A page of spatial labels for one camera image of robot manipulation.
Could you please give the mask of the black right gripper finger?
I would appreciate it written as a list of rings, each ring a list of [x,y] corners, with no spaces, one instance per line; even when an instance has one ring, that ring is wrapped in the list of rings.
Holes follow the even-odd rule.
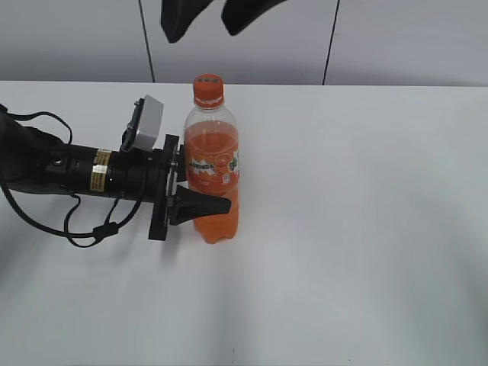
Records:
[[[284,0],[229,0],[222,10],[222,21],[231,36],[244,31],[253,21]]]
[[[169,43],[177,43],[212,0],[162,0],[160,25]]]

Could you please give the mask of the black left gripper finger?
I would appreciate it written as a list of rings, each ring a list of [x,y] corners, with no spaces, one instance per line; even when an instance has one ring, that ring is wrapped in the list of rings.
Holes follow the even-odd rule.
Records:
[[[178,186],[173,196],[173,225],[219,214],[227,214],[232,201],[225,197],[202,194]]]

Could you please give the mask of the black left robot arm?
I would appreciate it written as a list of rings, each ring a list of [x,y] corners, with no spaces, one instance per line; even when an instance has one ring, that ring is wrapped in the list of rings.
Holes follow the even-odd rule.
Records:
[[[205,195],[181,186],[186,181],[184,147],[178,136],[166,135],[161,149],[154,147],[162,124],[163,105],[146,96],[135,108],[122,135],[119,150],[111,151],[63,142],[59,137],[27,125],[36,117],[57,115],[49,112],[13,114],[1,108],[1,190],[15,213],[32,227],[67,239],[76,246],[78,239],[94,244],[119,233],[136,215],[144,202],[152,204],[149,238],[165,240],[170,225],[200,217],[227,214],[231,201]],[[61,230],[43,225],[24,212],[13,192],[68,195],[78,203],[82,196],[110,197],[117,204],[133,201],[128,215],[116,222],[107,216],[87,233],[69,229],[73,215],[65,216]]]

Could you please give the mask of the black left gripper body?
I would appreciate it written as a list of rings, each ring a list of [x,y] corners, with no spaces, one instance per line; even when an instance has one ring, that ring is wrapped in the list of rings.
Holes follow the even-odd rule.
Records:
[[[167,134],[161,149],[130,152],[113,152],[110,157],[110,196],[118,200],[134,201],[132,209],[117,223],[120,230],[140,209],[142,203],[150,203],[150,240],[165,240],[168,233],[169,198],[173,195],[179,155],[179,137]]]

